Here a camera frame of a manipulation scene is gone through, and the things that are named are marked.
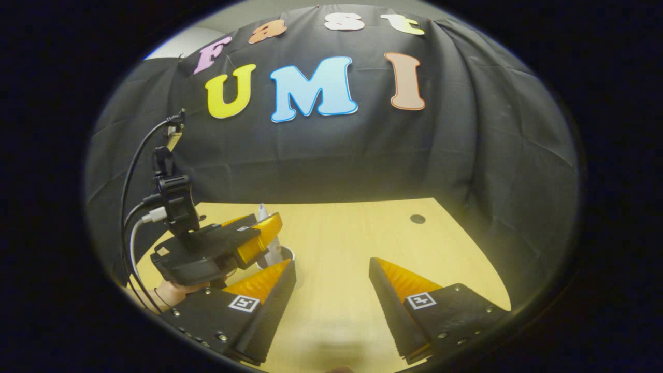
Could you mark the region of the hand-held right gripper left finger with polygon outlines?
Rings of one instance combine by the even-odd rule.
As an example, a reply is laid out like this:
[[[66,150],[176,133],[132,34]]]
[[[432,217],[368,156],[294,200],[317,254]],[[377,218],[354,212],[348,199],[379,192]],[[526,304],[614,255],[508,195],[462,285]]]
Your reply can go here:
[[[204,349],[259,366],[267,360],[296,280],[295,262],[284,260],[222,290],[202,288],[160,318]]]

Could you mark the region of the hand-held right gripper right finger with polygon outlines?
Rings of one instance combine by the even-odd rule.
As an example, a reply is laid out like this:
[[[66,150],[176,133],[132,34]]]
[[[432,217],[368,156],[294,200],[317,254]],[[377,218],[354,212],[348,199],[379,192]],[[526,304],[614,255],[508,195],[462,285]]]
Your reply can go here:
[[[464,284],[441,286],[379,257],[369,261],[369,279],[407,363],[449,361],[507,314]]]

